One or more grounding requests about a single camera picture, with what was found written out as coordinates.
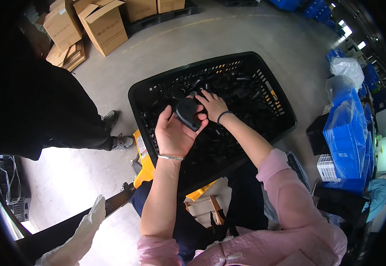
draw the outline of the crate rim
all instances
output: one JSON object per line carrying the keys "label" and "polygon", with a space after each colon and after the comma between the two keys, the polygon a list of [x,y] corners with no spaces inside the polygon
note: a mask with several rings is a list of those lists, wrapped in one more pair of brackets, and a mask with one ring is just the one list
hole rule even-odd
{"label": "crate rim", "polygon": [[[190,67],[196,67],[196,66],[199,66],[199,65],[202,65],[202,64],[208,64],[208,63],[212,63],[213,61],[219,61],[219,60],[230,60],[230,58],[234,58],[235,57],[243,57],[243,56],[255,56],[257,59],[259,59],[262,63],[262,67],[266,70],[266,72],[268,73],[268,76],[266,76],[267,80],[269,80],[269,82],[273,82],[274,84],[277,85],[277,89],[279,89],[279,91],[277,92],[277,97],[279,99],[283,99],[283,101],[286,103],[286,106],[283,106],[283,109],[286,109],[288,112],[290,112],[292,115],[293,115],[293,119],[295,120],[295,123],[292,125],[292,127],[290,127],[289,129],[285,130],[283,133],[281,133],[279,136],[277,136],[276,138],[274,138],[273,140],[269,141],[270,144],[275,144],[276,142],[280,141],[281,139],[283,139],[285,136],[287,136],[289,133],[291,133],[292,131],[294,131],[298,125],[298,120],[296,118],[296,115],[295,115],[295,112],[293,111],[293,108],[292,106],[290,105],[290,102],[288,100],[288,98],[286,97],[286,94],[285,92],[283,91],[283,89],[281,88],[279,82],[277,81],[277,79],[275,78],[273,72],[271,72],[270,68],[267,66],[267,64],[265,63],[265,61],[262,59],[262,57],[257,54],[256,52],[254,51],[247,51],[247,52],[240,52],[240,53],[235,53],[235,54],[229,54],[229,55],[223,55],[223,56],[218,56],[218,57],[212,57],[212,58],[208,58],[208,59],[204,59],[204,60],[201,60],[201,61],[197,61],[197,62],[194,62],[194,63],[190,63],[190,64],[187,64],[187,65],[184,65],[184,66],[180,66],[180,67],[177,67],[177,68],[173,68],[173,69],[170,69],[170,70],[167,70],[165,72],[162,72],[162,73],[159,73],[159,74],[156,74],[152,77],[148,77],[142,81],[139,81],[139,82],[136,82],[134,83],[131,88],[128,90],[128,100],[130,102],[130,105],[131,105],[131,109],[132,109],[132,112],[134,114],[134,118],[136,120],[136,123],[137,123],[137,126],[138,126],[138,129],[140,130],[140,133],[142,134],[143,132],[147,132],[146,128],[145,128],[145,125],[143,124],[142,120],[140,119],[140,113],[138,111],[138,108],[137,108],[137,105],[136,105],[136,101],[134,99],[134,91],[137,89],[137,87],[139,86],[142,86],[143,83],[147,83],[147,82],[150,82],[151,80],[154,80],[154,79],[158,79],[158,78],[161,78],[161,77],[165,77],[165,76],[169,76],[169,75],[172,75],[172,74],[175,74],[176,72],[179,72],[181,70],[185,70],[187,68],[190,68]],[[154,167],[156,167],[156,163],[157,163],[157,153],[155,151],[155,149],[153,149],[153,144],[152,142],[150,141],[149,137],[143,137],[142,135],[142,138],[143,138],[143,141],[144,141],[144,144],[146,146],[146,148],[148,149],[148,153],[149,153],[149,156],[152,160],[152,163],[154,165]],[[228,169],[231,169],[233,167],[239,167],[241,166],[243,163],[245,163],[247,160],[249,160],[248,156],[245,155],[244,158],[242,159],[239,159],[237,163],[234,163],[232,165],[232,167],[229,167],[225,170],[228,170]],[[217,174],[218,177],[216,176],[212,176],[212,181],[214,180],[217,180],[218,178],[222,177],[222,175],[220,176],[219,174]],[[201,187],[207,185],[209,183],[209,180],[211,179],[207,179],[205,181],[202,181],[202,182],[198,182],[195,187],[192,187],[191,189],[188,189],[186,191],[183,191],[183,192],[179,192],[179,193],[185,193],[186,195],[197,190],[197,189],[200,189]]]}

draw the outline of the sneaker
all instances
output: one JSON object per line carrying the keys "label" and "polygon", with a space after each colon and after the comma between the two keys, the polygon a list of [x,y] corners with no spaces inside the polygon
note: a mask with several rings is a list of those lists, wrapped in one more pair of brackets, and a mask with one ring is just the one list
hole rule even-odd
{"label": "sneaker", "polygon": [[134,136],[123,136],[121,133],[113,140],[112,150],[129,150],[135,145]]}
{"label": "sneaker", "polygon": [[311,195],[314,197],[314,191],[316,190],[316,187],[319,187],[318,184],[320,184],[321,182],[323,182],[320,178],[317,179],[317,181],[314,183],[314,187],[313,187],[313,191],[311,193]]}
{"label": "sneaker", "polygon": [[106,123],[106,130],[111,130],[116,125],[120,114],[121,111],[111,110],[108,114],[105,115],[105,117],[103,117],[103,121]]}

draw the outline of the fluorescent light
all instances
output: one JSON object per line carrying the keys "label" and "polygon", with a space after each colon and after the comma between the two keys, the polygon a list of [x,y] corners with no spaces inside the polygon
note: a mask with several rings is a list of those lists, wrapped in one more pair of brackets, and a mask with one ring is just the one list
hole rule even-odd
{"label": "fluorescent light", "polygon": [[359,43],[359,45],[357,45],[359,50],[363,49],[365,46],[366,46],[366,43],[364,41],[362,41],[361,43]]}
{"label": "fluorescent light", "polygon": [[345,32],[344,36],[347,37],[347,38],[348,38],[348,36],[353,34],[353,31],[350,29],[350,27],[348,27],[348,25],[345,25],[342,29]]}

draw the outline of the person in light blue shirt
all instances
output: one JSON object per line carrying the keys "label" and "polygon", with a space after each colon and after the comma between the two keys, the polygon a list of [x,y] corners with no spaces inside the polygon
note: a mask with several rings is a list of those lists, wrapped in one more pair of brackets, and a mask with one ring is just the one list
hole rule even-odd
{"label": "person in light blue shirt", "polygon": [[341,189],[324,188],[321,183],[317,181],[313,189],[313,196],[319,197],[317,208],[338,215],[355,227],[362,227],[370,222],[386,204],[385,178],[376,178],[369,182],[365,192],[370,193],[370,198]]}

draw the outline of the window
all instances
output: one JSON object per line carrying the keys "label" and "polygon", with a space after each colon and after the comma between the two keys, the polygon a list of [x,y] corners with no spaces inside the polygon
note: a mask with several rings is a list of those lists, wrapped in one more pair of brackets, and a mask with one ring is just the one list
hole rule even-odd
{"label": "window", "polygon": [[353,34],[353,31],[350,29],[350,27],[348,27],[348,25],[345,23],[344,20],[341,20],[339,21],[339,26],[341,26],[341,28],[344,30],[345,34],[345,38],[348,38],[348,36],[350,36],[351,34]]}
{"label": "window", "polygon": [[357,45],[359,50],[363,49],[365,46],[366,46],[366,43],[364,41],[362,41],[361,43],[359,43],[359,45]]}

